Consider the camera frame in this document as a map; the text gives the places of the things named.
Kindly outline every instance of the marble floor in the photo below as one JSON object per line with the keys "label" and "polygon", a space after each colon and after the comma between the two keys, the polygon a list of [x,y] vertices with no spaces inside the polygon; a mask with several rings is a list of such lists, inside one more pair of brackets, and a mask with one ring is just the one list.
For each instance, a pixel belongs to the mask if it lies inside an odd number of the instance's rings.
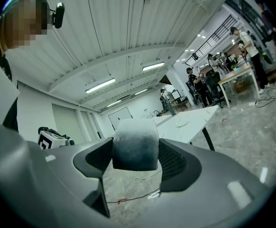
{"label": "marble floor", "polygon": [[[253,85],[246,91],[232,96],[227,90],[228,98],[231,100],[231,107],[218,109],[215,116],[206,125],[214,148],[217,152],[226,154],[247,168],[258,178],[263,168],[268,168],[265,184],[274,186],[276,184],[276,99],[264,107],[269,101],[257,103],[256,92]],[[267,91],[268,94],[261,95],[262,99],[276,96],[276,84]],[[194,110],[201,107],[191,106],[187,110]],[[202,133],[199,133],[192,140],[193,145],[208,149],[207,142]],[[119,199],[135,198],[150,193],[159,188],[161,172],[155,176],[134,183],[135,177],[149,177],[157,171],[121,171],[115,170],[110,164],[104,174],[104,189],[107,202],[118,201]],[[156,199],[149,199],[148,196],[127,202],[109,203],[111,219],[124,225],[130,225],[142,212],[147,212]]]}

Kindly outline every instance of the monitor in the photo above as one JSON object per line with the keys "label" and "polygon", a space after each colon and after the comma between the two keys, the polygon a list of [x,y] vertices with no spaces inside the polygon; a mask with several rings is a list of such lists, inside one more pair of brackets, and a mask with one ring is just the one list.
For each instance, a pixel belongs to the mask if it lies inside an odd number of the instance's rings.
{"label": "monitor", "polygon": [[174,98],[175,100],[181,97],[180,94],[179,94],[179,92],[178,92],[178,90],[172,92],[172,96],[173,96],[173,98]]}

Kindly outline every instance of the wooden table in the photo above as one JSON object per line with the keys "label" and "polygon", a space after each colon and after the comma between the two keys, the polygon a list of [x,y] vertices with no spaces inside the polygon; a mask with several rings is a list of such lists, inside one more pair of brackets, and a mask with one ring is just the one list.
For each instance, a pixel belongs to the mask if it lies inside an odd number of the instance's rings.
{"label": "wooden table", "polygon": [[230,107],[230,103],[228,101],[228,97],[225,93],[225,90],[224,90],[224,87],[223,87],[223,84],[224,83],[228,83],[230,88],[231,88],[231,92],[232,94],[234,95],[234,92],[233,92],[233,88],[232,86],[230,85],[230,80],[233,80],[237,77],[240,77],[244,74],[250,74],[252,76],[252,79],[253,79],[253,82],[254,82],[254,85],[256,87],[256,94],[257,94],[257,98],[259,99],[260,98],[260,94],[258,92],[258,86],[257,86],[257,82],[256,82],[256,77],[254,76],[254,73],[252,71],[252,66],[249,64],[249,63],[245,63],[243,66],[239,67],[241,69],[240,72],[236,72],[236,71],[232,71],[228,74],[226,74],[220,81],[219,81],[219,85],[220,85],[220,88],[222,89],[223,91],[223,94],[224,94],[224,97],[226,99],[226,102],[227,102],[227,105],[228,107]]}
{"label": "wooden table", "polygon": [[[206,124],[217,111],[218,106],[211,106],[193,111],[180,112],[176,116],[169,118],[161,125],[157,125],[159,138],[170,139],[183,143],[190,143],[191,140],[202,131],[210,150],[214,151],[214,146],[206,130]],[[178,127],[178,123],[185,121],[187,124]]]}

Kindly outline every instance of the white cable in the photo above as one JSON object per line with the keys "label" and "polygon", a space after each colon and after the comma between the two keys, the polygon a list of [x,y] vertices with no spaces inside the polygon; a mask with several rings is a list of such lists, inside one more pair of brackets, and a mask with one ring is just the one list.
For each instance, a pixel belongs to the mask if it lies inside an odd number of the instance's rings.
{"label": "white cable", "polygon": [[134,183],[141,183],[144,179],[148,179],[148,182],[149,182],[149,184],[150,184],[150,186],[151,186],[151,189],[154,191],[154,189],[153,189],[153,187],[152,187],[152,184],[151,184],[151,182],[150,182],[150,178],[151,177],[153,177],[153,176],[155,176],[156,174],[158,174],[159,172],[161,172],[162,170],[160,170],[160,171],[158,171],[158,172],[156,172],[155,174],[153,174],[153,175],[151,175],[151,176],[149,176],[149,177],[145,177],[145,178],[140,178],[140,177],[135,177],[134,178]]}

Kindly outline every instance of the table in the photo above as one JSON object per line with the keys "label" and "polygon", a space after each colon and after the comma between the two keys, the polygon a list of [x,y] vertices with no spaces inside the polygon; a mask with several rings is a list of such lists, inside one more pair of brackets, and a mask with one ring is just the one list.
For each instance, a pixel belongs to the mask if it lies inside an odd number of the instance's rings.
{"label": "table", "polygon": [[[206,130],[206,124],[213,117],[217,109],[218,105],[215,105],[198,110],[180,112],[163,124],[157,126],[159,138],[192,144],[191,140],[202,131],[210,150],[214,151],[214,146]],[[187,124],[177,127],[176,124],[181,121],[187,121]]]}
{"label": "table", "polygon": [[151,119],[154,121],[156,127],[162,125],[165,123],[168,119],[172,118],[172,115],[166,115],[166,116],[154,116]]}
{"label": "table", "polygon": [[224,87],[223,87],[223,84],[224,83],[228,83],[230,88],[231,88],[231,92],[232,94],[234,95],[234,92],[233,92],[233,89],[232,89],[232,86],[230,85],[230,80],[233,80],[241,75],[244,75],[244,74],[251,74],[252,76],[252,79],[253,79],[253,82],[254,82],[254,85],[256,87],[256,94],[257,94],[257,98],[259,99],[260,98],[260,94],[258,92],[258,86],[257,86],[257,82],[256,82],[256,77],[254,76],[254,73],[252,71],[252,66],[249,64],[249,63],[245,63],[243,66],[239,67],[241,69],[240,72],[236,72],[236,71],[232,71],[228,74],[226,74],[220,81],[219,81],[219,85],[220,85],[220,88],[222,89],[223,91],[223,94],[224,94],[224,97],[226,99],[226,102],[227,102],[227,106],[230,107],[230,103],[228,101],[228,97],[225,93],[225,90],[224,90]]}

